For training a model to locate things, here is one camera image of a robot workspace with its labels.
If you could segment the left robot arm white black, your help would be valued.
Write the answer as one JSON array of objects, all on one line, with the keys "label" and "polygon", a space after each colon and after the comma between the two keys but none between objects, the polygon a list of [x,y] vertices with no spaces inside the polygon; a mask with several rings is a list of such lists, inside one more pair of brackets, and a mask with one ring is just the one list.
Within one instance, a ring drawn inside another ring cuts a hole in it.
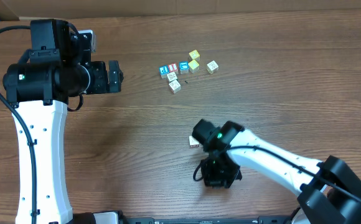
[{"label": "left robot arm white black", "polygon": [[64,132],[71,97],[118,93],[116,60],[91,60],[95,35],[63,20],[34,20],[32,48],[11,65],[3,85],[19,144],[20,193],[16,223],[119,223],[119,212],[75,214],[64,163]]}]

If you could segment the wood block red side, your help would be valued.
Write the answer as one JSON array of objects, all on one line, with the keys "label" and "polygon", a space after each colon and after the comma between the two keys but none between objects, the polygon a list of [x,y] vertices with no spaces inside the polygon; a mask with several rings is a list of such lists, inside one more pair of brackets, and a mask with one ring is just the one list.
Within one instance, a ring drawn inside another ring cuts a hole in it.
[{"label": "wood block red side", "polygon": [[175,94],[179,90],[181,90],[181,84],[177,80],[170,82],[169,87],[170,87],[171,91],[173,92],[173,94]]}]

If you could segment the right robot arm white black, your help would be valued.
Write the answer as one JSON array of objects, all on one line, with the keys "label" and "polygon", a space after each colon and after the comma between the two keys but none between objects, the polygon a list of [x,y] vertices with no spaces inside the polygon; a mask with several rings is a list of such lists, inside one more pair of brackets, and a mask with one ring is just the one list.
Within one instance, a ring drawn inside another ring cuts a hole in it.
[{"label": "right robot arm white black", "polygon": [[299,208],[288,223],[361,223],[361,180],[341,159],[311,159],[270,144],[240,124],[200,120],[192,137],[207,158],[196,168],[207,187],[229,188],[254,169],[291,191]]}]

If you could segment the blue letter P block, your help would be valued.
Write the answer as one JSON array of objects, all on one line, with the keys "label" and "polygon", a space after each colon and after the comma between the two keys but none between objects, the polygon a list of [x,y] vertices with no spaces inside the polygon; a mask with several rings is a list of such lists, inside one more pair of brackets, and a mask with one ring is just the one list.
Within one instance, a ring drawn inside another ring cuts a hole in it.
[{"label": "blue letter P block", "polygon": [[159,67],[159,74],[162,79],[167,78],[167,74],[169,73],[169,67],[167,65],[163,65]]}]

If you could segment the natural block letter B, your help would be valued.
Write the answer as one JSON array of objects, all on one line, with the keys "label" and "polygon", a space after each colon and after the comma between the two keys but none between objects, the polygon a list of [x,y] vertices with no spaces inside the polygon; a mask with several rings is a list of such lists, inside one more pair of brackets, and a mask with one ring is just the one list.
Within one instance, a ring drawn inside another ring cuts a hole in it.
[{"label": "natural block letter B", "polygon": [[200,143],[198,142],[198,140],[196,140],[192,136],[189,136],[189,146],[190,147],[199,147]]}]

